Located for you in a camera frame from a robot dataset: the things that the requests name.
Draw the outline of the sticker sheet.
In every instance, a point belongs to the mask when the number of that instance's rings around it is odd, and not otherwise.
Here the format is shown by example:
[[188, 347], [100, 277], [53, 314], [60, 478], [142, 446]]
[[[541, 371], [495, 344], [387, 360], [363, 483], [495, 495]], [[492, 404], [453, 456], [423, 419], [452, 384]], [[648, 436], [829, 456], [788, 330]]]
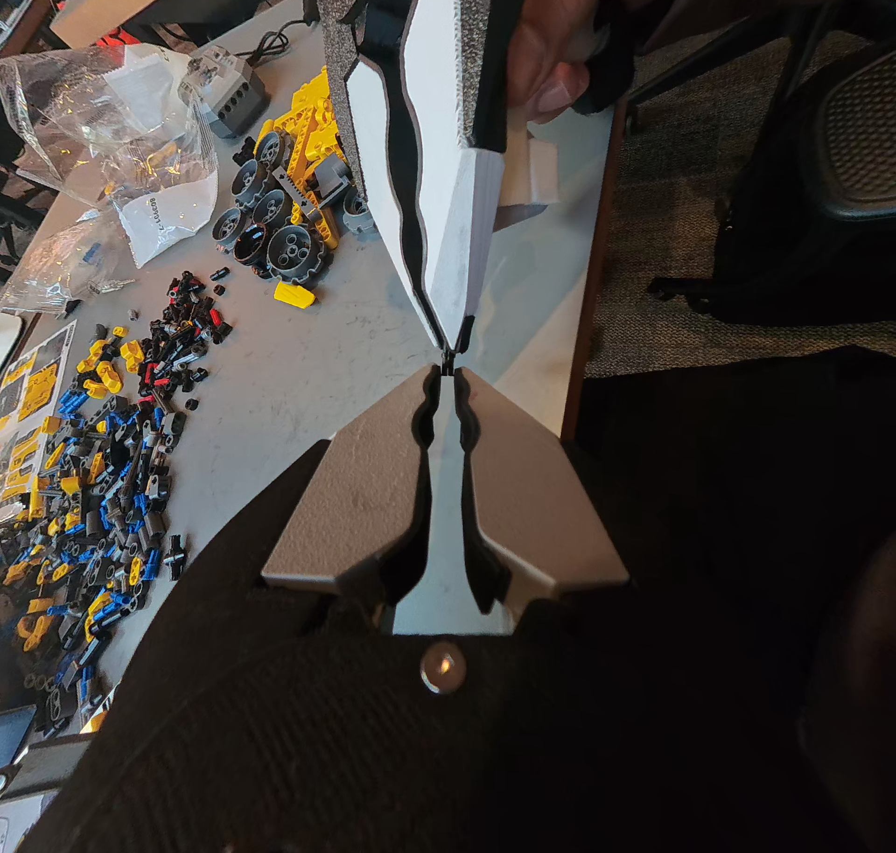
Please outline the sticker sheet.
[[76, 321], [56, 329], [12, 362], [1, 389], [2, 519], [28, 511], [28, 499], [46, 459], [56, 405], [75, 335]]

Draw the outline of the grey motor block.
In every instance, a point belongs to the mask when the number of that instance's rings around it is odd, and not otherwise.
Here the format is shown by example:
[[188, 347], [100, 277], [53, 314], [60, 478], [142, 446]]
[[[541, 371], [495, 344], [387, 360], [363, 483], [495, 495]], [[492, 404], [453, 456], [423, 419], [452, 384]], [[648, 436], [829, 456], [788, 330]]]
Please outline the grey motor block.
[[177, 93], [194, 104], [219, 138], [238, 137], [270, 104], [270, 95], [248, 61], [214, 44], [188, 56]]

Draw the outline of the black office chair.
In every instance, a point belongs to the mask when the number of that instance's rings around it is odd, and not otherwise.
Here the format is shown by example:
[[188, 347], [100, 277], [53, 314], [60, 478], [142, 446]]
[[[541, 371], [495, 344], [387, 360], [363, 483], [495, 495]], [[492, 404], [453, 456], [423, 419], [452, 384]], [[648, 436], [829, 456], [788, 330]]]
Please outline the black office chair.
[[721, 220], [710, 278], [655, 277], [723, 322], [895, 317], [895, 0], [839, 0], [743, 20], [638, 88], [644, 102], [770, 41], [790, 51]]

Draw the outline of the pile of yellow beams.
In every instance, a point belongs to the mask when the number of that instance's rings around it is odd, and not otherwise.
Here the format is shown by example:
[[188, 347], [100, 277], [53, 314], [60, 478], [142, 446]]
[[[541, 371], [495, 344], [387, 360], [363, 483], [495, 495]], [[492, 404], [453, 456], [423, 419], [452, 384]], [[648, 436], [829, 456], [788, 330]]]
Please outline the pile of yellow beams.
[[280, 137], [284, 154], [273, 158], [273, 175], [293, 200], [292, 223], [307, 225], [328, 249], [336, 249], [340, 232], [334, 211], [353, 177], [342, 151], [326, 66], [293, 94], [285, 114], [265, 122], [262, 132]]

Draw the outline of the group of grey toothed wheels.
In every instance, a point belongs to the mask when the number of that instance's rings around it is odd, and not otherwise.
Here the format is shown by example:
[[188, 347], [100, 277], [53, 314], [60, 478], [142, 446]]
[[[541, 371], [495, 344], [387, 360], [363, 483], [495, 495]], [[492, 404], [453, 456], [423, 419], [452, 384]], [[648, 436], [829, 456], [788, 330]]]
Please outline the group of grey toothed wheels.
[[[276, 132], [247, 137], [233, 161], [238, 172], [231, 186], [232, 206], [213, 226], [218, 251], [231, 256], [263, 280], [281, 280], [313, 290], [330, 268], [334, 250], [317, 231], [293, 224], [293, 200], [273, 175], [273, 158], [284, 154]], [[340, 232], [359, 242], [377, 237], [375, 220], [353, 178], [334, 211]]]

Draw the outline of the grey desk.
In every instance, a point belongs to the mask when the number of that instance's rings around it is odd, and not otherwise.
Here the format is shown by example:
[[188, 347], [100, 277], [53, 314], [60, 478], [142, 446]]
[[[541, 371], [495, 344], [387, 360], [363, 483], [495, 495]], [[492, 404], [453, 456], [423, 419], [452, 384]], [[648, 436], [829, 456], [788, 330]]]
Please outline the grey desk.
[[[302, 84], [326, 63], [319, 26], [286, 29], [290, 48], [261, 65], [281, 115]], [[558, 148], [559, 201], [540, 215], [496, 233], [468, 351], [468, 366], [557, 435], [566, 409], [581, 317], [588, 258], [599, 210], [613, 111], [582, 117], [568, 110], [531, 126]], [[210, 242], [210, 227], [229, 207], [237, 171], [231, 153], [240, 141], [214, 138], [219, 159], [218, 202], [212, 222], [146, 267], [123, 289], [91, 299], [74, 312], [73, 347], [66, 366], [87, 352], [97, 323], [127, 322], [140, 313], [133, 335], [146, 333], [167, 303], [172, 278], [190, 270], [207, 279], [232, 260]], [[343, 237], [318, 300], [307, 310], [275, 301], [274, 284], [240, 265], [230, 268], [221, 311], [234, 330], [212, 346], [201, 364], [210, 377], [196, 387], [198, 411], [186, 419], [173, 457], [174, 533], [189, 538], [191, 557], [255, 495], [313, 443], [337, 430], [421, 366], [438, 350], [409, 302], [382, 241]], [[429, 449], [433, 477], [430, 556], [420, 585], [398, 605], [402, 634], [507, 634], [507, 612], [479, 612], [469, 592], [460, 523], [462, 452], [454, 385], [442, 392]], [[116, 630], [99, 660], [104, 690], [121, 681], [141, 636], [175, 585], [168, 570], [152, 583], [145, 607]]]

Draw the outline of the person's right hand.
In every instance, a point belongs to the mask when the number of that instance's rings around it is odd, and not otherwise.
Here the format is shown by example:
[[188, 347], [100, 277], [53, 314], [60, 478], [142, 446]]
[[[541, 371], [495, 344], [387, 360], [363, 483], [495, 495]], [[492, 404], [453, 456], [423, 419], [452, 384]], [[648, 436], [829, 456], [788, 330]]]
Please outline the person's right hand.
[[524, 0], [507, 53], [507, 97], [527, 119], [545, 124], [588, 88], [585, 58], [569, 56], [574, 35], [599, 0]]

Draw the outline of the pile of small building parts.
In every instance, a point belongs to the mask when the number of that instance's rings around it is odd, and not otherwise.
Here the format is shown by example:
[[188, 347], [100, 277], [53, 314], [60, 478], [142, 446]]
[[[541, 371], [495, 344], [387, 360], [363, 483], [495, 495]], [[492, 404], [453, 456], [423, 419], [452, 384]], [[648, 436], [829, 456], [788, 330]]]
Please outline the pile of small building parts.
[[218, 303], [229, 275], [175, 276], [141, 339], [98, 324], [61, 392], [29, 509], [2, 519], [2, 641], [13, 650], [2, 709], [67, 694], [84, 725], [99, 704], [101, 653], [168, 570], [169, 460], [209, 375], [199, 361], [233, 330]]

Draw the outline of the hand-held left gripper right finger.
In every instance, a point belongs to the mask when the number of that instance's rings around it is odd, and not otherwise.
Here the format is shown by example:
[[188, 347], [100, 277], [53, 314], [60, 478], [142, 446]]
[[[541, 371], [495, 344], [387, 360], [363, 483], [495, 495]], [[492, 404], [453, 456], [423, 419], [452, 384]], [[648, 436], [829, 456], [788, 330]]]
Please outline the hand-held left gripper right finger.
[[559, 438], [467, 368], [455, 371], [463, 450], [462, 532], [479, 610], [630, 581]]

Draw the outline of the white-labelled plastic bag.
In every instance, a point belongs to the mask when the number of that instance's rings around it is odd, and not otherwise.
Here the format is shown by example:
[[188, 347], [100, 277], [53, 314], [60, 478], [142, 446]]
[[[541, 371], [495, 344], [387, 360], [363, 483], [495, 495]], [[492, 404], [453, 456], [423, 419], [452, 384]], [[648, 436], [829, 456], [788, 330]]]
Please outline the white-labelled plastic bag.
[[213, 173], [139, 196], [119, 208], [136, 268], [143, 268], [177, 242], [194, 237], [210, 221], [217, 196], [218, 175]]

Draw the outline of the yellow toy vehicle model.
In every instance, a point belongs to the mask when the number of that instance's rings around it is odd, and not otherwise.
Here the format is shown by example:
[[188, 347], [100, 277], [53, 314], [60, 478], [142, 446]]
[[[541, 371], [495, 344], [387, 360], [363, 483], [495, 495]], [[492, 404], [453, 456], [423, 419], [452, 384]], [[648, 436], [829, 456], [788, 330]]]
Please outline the yellow toy vehicle model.
[[1, 800], [3, 803], [57, 791], [91, 743], [81, 733], [77, 699], [51, 694], [46, 705], [25, 705], [1, 713]]

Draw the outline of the crumpled clear plastic bag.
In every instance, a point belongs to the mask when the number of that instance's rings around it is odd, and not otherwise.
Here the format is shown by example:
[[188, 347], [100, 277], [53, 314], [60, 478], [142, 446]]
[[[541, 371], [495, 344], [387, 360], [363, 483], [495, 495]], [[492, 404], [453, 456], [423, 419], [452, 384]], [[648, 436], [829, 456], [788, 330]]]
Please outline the crumpled clear plastic bag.
[[119, 208], [217, 173], [213, 134], [177, 93], [188, 56], [151, 44], [2, 59], [2, 104], [30, 180], [80, 203], [73, 224], [35, 244], [7, 280], [2, 310], [61, 315], [128, 283], [136, 268]]

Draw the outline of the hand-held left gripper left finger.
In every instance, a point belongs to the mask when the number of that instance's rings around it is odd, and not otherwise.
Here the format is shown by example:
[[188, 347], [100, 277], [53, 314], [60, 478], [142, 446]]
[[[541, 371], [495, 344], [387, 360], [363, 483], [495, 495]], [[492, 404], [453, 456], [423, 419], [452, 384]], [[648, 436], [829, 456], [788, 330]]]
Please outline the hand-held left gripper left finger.
[[398, 602], [420, 581], [441, 378], [421, 368], [332, 437], [263, 567], [268, 585]]

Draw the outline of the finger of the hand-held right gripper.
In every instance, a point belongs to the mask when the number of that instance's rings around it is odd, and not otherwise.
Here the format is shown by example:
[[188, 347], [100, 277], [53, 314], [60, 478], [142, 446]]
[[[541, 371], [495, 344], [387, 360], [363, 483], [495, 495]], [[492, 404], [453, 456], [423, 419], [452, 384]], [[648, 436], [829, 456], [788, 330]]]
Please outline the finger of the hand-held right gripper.
[[399, 58], [360, 58], [346, 81], [367, 206], [434, 345], [449, 350], [438, 295], [442, 207], [420, 201], [421, 142]]
[[444, 209], [437, 289], [453, 350], [484, 285], [504, 156], [469, 144], [463, 129], [462, 0], [413, 0], [404, 39], [404, 85], [423, 163], [420, 201]]

